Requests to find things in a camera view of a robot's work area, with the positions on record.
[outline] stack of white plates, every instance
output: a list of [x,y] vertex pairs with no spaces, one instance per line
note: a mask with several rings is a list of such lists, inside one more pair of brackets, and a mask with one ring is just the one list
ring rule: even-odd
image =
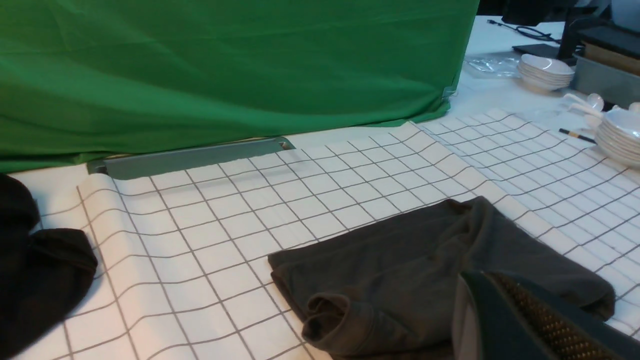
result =
[[595,140],[608,157],[640,168],[640,114],[624,109],[607,112]]
[[560,60],[524,54],[518,63],[522,80],[536,88],[557,90],[571,83],[575,72]]

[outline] green fabric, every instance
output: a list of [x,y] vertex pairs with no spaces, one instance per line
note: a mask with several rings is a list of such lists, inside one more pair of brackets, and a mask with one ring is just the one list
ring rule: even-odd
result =
[[444,115],[477,0],[2,0],[0,172]]

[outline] plastic bag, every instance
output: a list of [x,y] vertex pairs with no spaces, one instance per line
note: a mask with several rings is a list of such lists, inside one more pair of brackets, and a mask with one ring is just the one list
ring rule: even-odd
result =
[[464,69],[476,78],[519,78],[520,57],[514,53],[495,53],[465,56]]

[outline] brown mesh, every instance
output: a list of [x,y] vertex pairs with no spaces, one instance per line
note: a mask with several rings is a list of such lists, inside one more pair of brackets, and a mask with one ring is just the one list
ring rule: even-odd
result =
[[539,301],[517,282],[503,274],[488,274],[511,297],[513,305],[531,329],[562,360],[614,360],[606,348],[586,337],[582,331]]

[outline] metal tray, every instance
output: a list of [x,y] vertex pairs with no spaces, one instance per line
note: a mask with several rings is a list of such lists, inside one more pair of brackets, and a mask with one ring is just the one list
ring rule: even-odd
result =
[[640,101],[640,76],[574,54],[578,62],[571,88],[584,94],[598,93],[613,104],[628,108]]
[[89,161],[87,170],[89,174],[107,174],[114,179],[129,180],[289,149],[295,149],[295,147],[283,137],[264,138]]

